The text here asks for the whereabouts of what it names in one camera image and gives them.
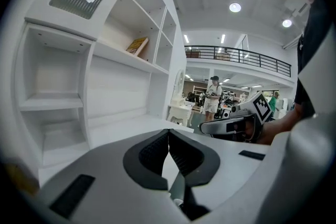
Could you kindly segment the person's right forearm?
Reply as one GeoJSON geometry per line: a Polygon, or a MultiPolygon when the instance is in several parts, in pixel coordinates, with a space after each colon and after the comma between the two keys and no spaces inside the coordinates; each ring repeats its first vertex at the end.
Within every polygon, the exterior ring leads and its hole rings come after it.
{"type": "Polygon", "coordinates": [[[266,122],[258,142],[270,145],[277,134],[290,131],[302,118],[302,105],[296,104],[294,109],[278,120],[266,122]]]}

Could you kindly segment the yellow book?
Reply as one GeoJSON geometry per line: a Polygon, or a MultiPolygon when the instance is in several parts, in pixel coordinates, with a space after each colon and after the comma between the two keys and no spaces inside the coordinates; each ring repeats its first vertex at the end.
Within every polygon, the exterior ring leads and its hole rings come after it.
{"type": "Polygon", "coordinates": [[[148,37],[136,39],[129,45],[126,51],[134,56],[138,56],[148,42],[148,37]]]}

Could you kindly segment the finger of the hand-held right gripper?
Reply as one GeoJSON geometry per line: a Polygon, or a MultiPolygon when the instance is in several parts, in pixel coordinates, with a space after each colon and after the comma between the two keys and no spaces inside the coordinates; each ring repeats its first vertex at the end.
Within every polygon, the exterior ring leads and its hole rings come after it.
{"type": "Polygon", "coordinates": [[[227,118],[208,121],[199,125],[199,130],[210,135],[233,135],[245,130],[244,118],[227,118]]]}

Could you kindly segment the oval white-framed mirror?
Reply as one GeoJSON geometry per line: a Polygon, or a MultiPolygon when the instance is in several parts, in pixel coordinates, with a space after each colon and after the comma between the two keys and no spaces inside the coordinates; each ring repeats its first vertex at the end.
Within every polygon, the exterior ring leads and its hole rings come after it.
{"type": "Polygon", "coordinates": [[[180,69],[176,75],[174,94],[172,100],[175,103],[179,103],[182,99],[183,87],[184,87],[185,70],[180,69]]]}

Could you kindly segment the white dressing table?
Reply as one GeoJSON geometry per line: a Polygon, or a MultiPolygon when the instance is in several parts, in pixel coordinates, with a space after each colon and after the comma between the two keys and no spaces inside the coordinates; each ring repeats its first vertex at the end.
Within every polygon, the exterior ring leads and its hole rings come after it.
{"type": "Polygon", "coordinates": [[[178,123],[182,123],[185,127],[191,126],[191,120],[193,117],[194,102],[186,101],[183,105],[169,105],[169,113],[167,120],[176,120],[178,123]]]}

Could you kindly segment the white desk with hutch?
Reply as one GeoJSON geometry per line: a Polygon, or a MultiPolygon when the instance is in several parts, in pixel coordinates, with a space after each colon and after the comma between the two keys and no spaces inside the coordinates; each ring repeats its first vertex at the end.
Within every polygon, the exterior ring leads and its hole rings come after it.
{"type": "Polygon", "coordinates": [[[173,0],[32,0],[13,88],[38,183],[99,145],[168,127],[181,45],[173,0]],[[143,37],[138,56],[126,51],[143,37]]]}

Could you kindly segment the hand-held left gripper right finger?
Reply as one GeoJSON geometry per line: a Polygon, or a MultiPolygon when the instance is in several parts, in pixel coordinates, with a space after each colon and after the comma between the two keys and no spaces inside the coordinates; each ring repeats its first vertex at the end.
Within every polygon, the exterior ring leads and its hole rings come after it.
{"type": "Polygon", "coordinates": [[[192,220],[257,220],[270,182],[262,161],[242,151],[265,156],[270,146],[219,140],[182,130],[170,130],[171,155],[183,155],[192,164],[190,175],[206,184],[186,188],[184,210],[192,220]]]}

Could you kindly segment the person's black clothing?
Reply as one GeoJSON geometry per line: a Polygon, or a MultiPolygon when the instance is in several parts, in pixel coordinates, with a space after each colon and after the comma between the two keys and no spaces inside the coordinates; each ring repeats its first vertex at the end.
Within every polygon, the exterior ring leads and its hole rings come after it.
{"type": "Polygon", "coordinates": [[[298,79],[294,110],[299,119],[336,111],[336,27],[324,0],[314,0],[297,44],[298,79]]]}

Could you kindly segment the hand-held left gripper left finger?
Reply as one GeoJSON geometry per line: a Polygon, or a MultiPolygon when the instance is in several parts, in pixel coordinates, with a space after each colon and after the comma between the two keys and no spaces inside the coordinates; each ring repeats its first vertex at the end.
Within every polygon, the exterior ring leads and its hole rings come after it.
{"type": "Polygon", "coordinates": [[[39,191],[48,224],[187,224],[188,218],[166,190],[137,184],[123,167],[123,156],[133,145],[157,135],[139,134],[96,147],[54,175],[39,191]],[[71,216],[64,218],[50,206],[79,176],[95,178],[71,216]]]}

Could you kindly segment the black railing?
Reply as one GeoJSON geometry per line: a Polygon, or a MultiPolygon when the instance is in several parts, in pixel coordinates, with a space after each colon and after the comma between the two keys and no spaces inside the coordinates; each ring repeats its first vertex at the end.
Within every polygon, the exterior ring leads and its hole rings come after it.
{"type": "Polygon", "coordinates": [[[245,49],[220,46],[185,46],[187,58],[234,62],[291,77],[291,64],[245,49]]]}

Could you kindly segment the person's right hand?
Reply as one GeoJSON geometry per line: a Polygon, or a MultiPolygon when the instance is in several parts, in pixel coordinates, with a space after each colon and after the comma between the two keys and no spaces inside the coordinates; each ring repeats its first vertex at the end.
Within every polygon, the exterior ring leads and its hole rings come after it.
{"type": "Polygon", "coordinates": [[[264,124],[259,125],[251,121],[247,121],[245,127],[245,141],[248,143],[257,143],[257,141],[262,137],[264,127],[264,124]]]}

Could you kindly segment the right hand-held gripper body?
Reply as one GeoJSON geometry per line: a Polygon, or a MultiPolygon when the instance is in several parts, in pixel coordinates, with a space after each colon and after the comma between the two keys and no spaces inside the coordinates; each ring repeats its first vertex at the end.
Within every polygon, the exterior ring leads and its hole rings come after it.
{"type": "MultiPolygon", "coordinates": [[[[262,125],[270,117],[272,110],[267,99],[261,91],[250,96],[245,101],[232,107],[229,118],[244,118],[245,124],[247,121],[262,125]]],[[[245,139],[245,130],[241,133],[245,139]]]]}

